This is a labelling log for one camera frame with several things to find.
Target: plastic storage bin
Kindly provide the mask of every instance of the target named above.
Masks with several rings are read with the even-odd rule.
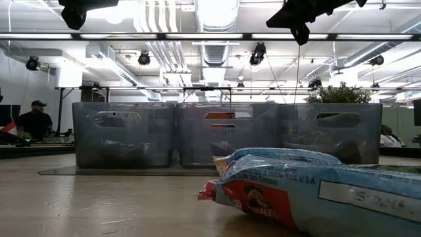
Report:
[[[179,103],[177,147],[184,167],[213,167],[213,157],[244,147],[276,147],[276,103]]]
[[[280,105],[278,147],[319,151],[348,164],[377,164],[381,104]]]
[[[74,103],[76,164],[81,168],[169,166],[175,106],[169,103]]]

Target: black t-shirt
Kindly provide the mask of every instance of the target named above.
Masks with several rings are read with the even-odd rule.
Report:
[[[50,131],[53,122],[45,113],[29,112],[19,116],[18,126],[23,127],[24,132],[31,134],[33,139],[40,140],[45,133]]]

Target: table surface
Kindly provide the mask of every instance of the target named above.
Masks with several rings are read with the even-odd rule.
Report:
[[[383,164],[421,159],[382,157]],[[0,160],[2,236],[302,236],[232,207],[197,201],[211,177],[40,176],[74,154]]]

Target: snack bag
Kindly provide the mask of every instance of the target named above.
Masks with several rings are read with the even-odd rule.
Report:
[[[200,200],[312,236],[421,236],[417,172],[344,165],[331,155],[277,148],[240,149],[217,164],[226,168],[200,191]]]

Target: white label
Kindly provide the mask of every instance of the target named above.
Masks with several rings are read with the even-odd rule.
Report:
[[[327,181],[320,182],[318,197],[421,223],[420,199]]]

